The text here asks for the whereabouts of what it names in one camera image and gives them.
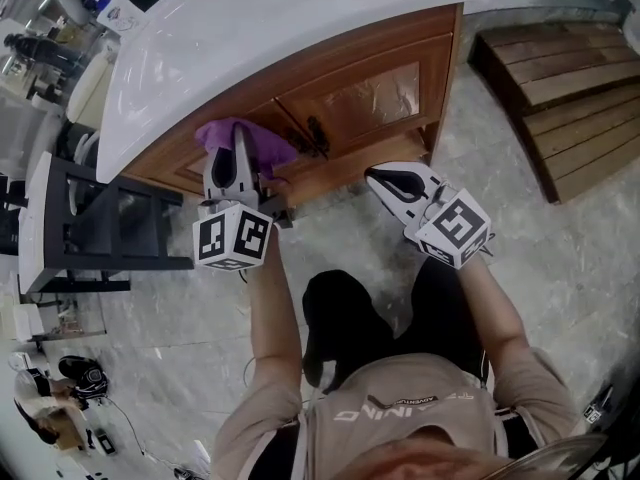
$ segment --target black metal handle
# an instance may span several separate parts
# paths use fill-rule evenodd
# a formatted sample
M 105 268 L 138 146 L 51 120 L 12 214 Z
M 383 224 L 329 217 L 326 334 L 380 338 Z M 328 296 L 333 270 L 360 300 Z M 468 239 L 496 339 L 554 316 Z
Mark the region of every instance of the black metal handle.
M 329 152 L 330 144 L 327 139 L 327 134 L 324 133 L 324 130 L 322 129 L 322 124 L 317 117 L 310 116 L 309 119 L 307 119 L 307 126 L 309 127 L 309 131 L 313 137 L 313 145 L 326 157 Z
M 308 155 L 312 158 L 318 156 L 318 151 L 304 138 L 304 136 L 296 129 L 287 127 L 284 131 L 285 139 L 291 144 L 301 155 Z

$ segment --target cluttered countertop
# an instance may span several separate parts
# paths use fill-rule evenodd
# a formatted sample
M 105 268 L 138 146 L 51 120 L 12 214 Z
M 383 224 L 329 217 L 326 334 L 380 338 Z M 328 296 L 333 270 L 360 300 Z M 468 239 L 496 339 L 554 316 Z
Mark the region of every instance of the cluttered countertop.
M 160 0 L 123 41 L 97 179 L 110 182 L 201 105 L 293 53 L 370 23 L 463 1 Z

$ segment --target white box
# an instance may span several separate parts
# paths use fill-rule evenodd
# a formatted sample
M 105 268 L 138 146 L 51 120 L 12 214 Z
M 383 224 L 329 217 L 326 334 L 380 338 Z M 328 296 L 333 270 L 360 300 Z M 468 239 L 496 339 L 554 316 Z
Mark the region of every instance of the white box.
M 196 265 L 242 270 L 262 265 L 273 219 L 236 204 L 193 224 Z
M 466 190 L 458 192 L 416 233 L 422 252 L 459 269 L 486 243 L 491 219 Z

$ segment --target t-shirt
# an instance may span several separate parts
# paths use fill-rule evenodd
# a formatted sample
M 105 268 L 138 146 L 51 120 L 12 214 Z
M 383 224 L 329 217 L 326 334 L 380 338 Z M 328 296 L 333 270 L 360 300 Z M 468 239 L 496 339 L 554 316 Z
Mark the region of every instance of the t-shirt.
M 38 386 L 31 374 L 25 370 L 19 371 L 14 382 L 14 396 L 24 412 L 32 418 L 47 415 L 60 404 L 52 396 L 40 396 Z
M 332 478 L 360 454 L 434 426 L 458 447 L 495 453 L 497 408 L 528 413 L 549 443 L 580 421 L 569 392 L 539 350 L 523 351 L 496 379 L 493 396 L 450 361 L 431 354 L 395 356 L 366 365 L 307 414 L 306 478 Z M 215 473 L 235 480 L 260 438 L 295 418 L 299 390 L 271 383 L 249 389 L 218 433 Z

